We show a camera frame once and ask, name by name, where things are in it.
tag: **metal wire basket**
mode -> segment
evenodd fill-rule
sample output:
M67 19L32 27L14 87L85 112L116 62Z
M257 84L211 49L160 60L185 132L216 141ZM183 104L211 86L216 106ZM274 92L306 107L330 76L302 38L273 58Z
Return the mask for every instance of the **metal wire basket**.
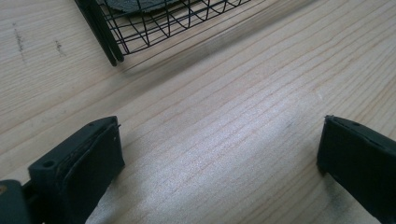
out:
M113 66L125 55L147 49L250 0L158 0L151 5L142 4L145 0L132 1L136 9L125 12L114 9L107 0L76 0Z

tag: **light wooden surface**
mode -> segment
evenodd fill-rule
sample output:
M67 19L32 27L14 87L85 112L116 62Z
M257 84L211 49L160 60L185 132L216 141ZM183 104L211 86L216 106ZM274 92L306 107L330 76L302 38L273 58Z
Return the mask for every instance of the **light wooden surface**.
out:
M89 223L377 223L316 154L328 114L396 139L396 1L252 1L112 67L74 1L2 0L0 43L1 179L119 117Z

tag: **scratch mark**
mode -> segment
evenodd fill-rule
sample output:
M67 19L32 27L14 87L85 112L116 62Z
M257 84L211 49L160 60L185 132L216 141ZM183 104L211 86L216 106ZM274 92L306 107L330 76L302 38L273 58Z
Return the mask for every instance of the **scratch mark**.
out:
M55 40L55 45L56 45L56 50L58 50L58 52L61 55L61 57L66 56L66 54L62 50L62 45L61 45L61 43L58 40Z
M21 53L22 60L25 62L24 56L23 56L23 50L24 50L23 41L24 41L24 39L21 36L20 32L17 30L17 23L16 22L12 23L12 26L14 27L14 35L17 40L19 52Z

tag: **wire rack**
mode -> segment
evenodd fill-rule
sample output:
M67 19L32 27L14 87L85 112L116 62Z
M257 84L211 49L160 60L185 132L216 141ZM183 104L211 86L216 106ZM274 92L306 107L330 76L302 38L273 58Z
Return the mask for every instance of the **wire rack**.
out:
M114 66L125 55L161 43L250 0L158 0L149 6L142 4L145 0L132 1L136 10L123 12L107 0L76 0Z

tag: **wood grain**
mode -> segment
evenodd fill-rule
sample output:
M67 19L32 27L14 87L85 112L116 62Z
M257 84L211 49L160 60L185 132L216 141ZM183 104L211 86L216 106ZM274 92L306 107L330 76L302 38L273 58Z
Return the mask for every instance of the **wood grain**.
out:
M378 223L316 154L325 115L396 139L396 2L252 1L111 67L74 1L0 3L0 177L116 115L88 223Z

